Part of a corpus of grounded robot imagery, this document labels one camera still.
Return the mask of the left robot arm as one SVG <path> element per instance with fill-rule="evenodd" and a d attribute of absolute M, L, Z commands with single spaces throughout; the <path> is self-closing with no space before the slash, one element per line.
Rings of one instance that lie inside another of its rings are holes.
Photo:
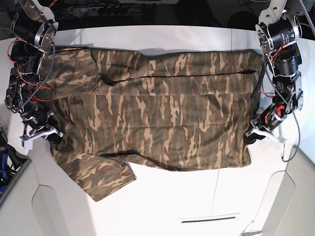
<path fill-rule="evenodd" d="M 286 0 L 270 1 L 269 6 L 261 11 L 255 26 L 264 58 L 253 95 L 262 88 L 263 78 L 268 71 L 273 74 L 268 80 L 275 94 L 271 96 L 271 104 L 265 110 L 258 109 L 250 121 L 249 129 L 244 134 L 246 145 L 265 137 L 284 143 L 284 139 L 274 136 L 272 131 L 289 114 L 303 107 L 301 73 L 298 70 L 302 58 L 297 44 L 302 30 L 297 13 L 292 12 L 289 7 Z"/>

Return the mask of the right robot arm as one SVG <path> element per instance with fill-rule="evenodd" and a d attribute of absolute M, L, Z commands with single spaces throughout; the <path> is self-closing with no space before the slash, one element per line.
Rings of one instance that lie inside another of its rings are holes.
<path fill-rule="evenodd" d="M 54 113 L 42 107 L 42 100 L 36 96 L 44 89 L 52 91 L 46 82 L 55 60 L 51 59 L 44 78 L 40 77 L 39 70 L 49 52 L 56 54 L 54 38 L 59 24 L 51 9 L 55 1 L 19 0 L 17 3 L 20 7 L 11 23 L 15 39 L 7 50 L 13 67 L 4 103 L 12 113 L 20 114 L 24 125 L 20 145 L 30 150 L 35 139 L 44 138 L 59 144 L 63 137 Z"/>

